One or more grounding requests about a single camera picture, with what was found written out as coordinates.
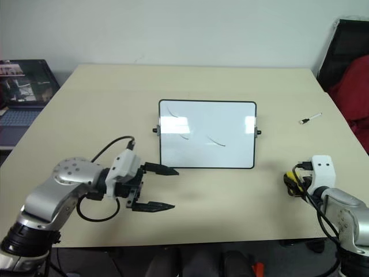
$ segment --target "cable connector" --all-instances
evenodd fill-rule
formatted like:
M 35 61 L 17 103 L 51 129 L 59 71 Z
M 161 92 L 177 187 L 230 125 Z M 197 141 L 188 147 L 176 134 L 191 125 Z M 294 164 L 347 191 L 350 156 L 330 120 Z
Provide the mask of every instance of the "cable connector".
M 296 167 L 304 170 L 313 170 L 311 162 L 302 162 L 297 164 Z
M 128 144 L 127 144 L 127 149 L 133 150 L 134 146 L 135 146 L 135 141 L 134 140 L 130 140 L 128 142 Z

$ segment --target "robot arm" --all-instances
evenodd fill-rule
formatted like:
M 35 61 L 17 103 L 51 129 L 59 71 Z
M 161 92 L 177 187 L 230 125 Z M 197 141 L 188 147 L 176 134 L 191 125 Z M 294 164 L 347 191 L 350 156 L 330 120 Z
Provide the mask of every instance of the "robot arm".
M 31 272 L 39 268 L 52 245 L 59 243 L 59 230 L 76 206 L 78 211 L 85 197 L 102 200 L 106 194 L 111 199 L 128 198 L 126 207 L 133 211 L 157 212 L 173 208 L 165 203 L 137 202 L 143 174 L 147 171 L 161 175 L 178 175 L 178 172 L 153 163 L 140 166 L 140 158 L 132 148 L 118 155 L 110 169 L 84 158 L 58 163 L 45 183 L 27 197 L 16 223 L 1 242 L 0 271 Z
M 313 156 L 296 167 L 299 174 L 290 172 L 284 177 L 288 193 L 318 207 L 334 225 L 341 273 L 369 276 L 369 209 L 365 203 L 335 188 L 336 173 L 329 156 Z

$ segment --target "whiteboard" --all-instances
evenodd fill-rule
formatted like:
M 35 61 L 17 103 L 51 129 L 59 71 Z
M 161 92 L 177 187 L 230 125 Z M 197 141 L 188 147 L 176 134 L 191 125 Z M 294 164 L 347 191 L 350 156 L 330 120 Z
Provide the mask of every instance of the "whiteboard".
M 161 164 L 254 167 L 255 102 L 161 100 L 159 117 Z

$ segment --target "red jacket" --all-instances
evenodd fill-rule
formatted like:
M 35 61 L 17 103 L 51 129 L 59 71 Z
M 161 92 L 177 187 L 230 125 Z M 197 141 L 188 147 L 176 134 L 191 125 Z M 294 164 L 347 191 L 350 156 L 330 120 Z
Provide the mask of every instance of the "red jacket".
M 328 93 L 369 153 L 369 55 L 354 60 Z

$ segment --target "white wall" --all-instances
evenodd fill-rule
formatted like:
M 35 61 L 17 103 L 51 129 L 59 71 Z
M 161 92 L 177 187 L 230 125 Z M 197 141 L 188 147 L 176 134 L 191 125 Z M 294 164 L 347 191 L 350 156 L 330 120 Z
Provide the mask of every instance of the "white wall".
M 304 66 L 317 71 L 336 19 L 368 0 L 0 0 L 6 59 L 44 58 L 63 81 L 79 63 Z

